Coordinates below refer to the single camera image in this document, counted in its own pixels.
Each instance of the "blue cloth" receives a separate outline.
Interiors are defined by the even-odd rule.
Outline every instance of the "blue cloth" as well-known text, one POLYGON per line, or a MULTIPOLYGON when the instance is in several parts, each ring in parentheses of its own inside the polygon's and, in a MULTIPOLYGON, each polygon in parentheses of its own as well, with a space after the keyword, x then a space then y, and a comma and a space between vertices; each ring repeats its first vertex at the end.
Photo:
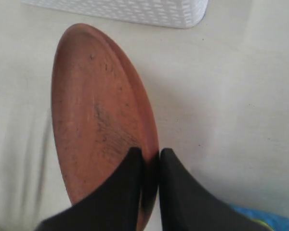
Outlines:
POLYGON ((274 231, 289 231, 289 219, 272 213, 266 213, 258 210, 247 209, 236 205, 230 205, 236 212, 257 219, 268 224, 274 231))

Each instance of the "white floor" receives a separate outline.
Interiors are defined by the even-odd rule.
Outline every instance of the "white floor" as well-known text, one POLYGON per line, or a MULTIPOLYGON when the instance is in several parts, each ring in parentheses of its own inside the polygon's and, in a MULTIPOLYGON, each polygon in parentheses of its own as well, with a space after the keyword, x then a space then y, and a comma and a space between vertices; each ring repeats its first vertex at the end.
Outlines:
MULTIPOLYGON (((32 230, 69 206, 50 125, 57 42, 103 30, 147 88, 160 146, 231 203, 289 217, 289 0, 210 0, 189 30, 0 0, 0 228, 32 230)), ((156 207, 147 230, 159 231, 156 207)))

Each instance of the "white plastic basket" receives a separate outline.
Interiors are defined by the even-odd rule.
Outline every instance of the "white plastic basket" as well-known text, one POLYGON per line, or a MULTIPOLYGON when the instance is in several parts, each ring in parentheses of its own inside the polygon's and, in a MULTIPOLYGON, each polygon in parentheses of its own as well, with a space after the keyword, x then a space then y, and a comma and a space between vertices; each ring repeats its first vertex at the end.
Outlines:
POLYGON ((22 0, 61 11, 121 21, 189 28, 204 16, 208 0, 22 0))

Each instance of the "clay plant saucer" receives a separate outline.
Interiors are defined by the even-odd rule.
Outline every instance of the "clay plant saucer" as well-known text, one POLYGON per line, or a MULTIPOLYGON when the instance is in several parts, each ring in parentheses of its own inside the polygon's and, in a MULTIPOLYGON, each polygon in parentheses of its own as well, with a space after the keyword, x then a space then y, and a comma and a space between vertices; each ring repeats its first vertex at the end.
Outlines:
POLYGON ((73 25, 59 42, 53 66, 52 117, 59 164, 72 204, 97 189, 130 147, 142 149, 145 173, 137 230, 143 230, 158 186, 154 116, 128 57, 94 27, 73 25))

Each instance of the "white basket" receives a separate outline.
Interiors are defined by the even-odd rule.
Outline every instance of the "white basket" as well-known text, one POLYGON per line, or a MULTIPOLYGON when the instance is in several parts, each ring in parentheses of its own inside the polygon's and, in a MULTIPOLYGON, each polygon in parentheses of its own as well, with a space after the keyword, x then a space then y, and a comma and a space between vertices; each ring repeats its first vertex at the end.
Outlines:
POLYGON ((204 16, 208 0, 22 0, 61 11, 121 21, 189 28, 204 16))

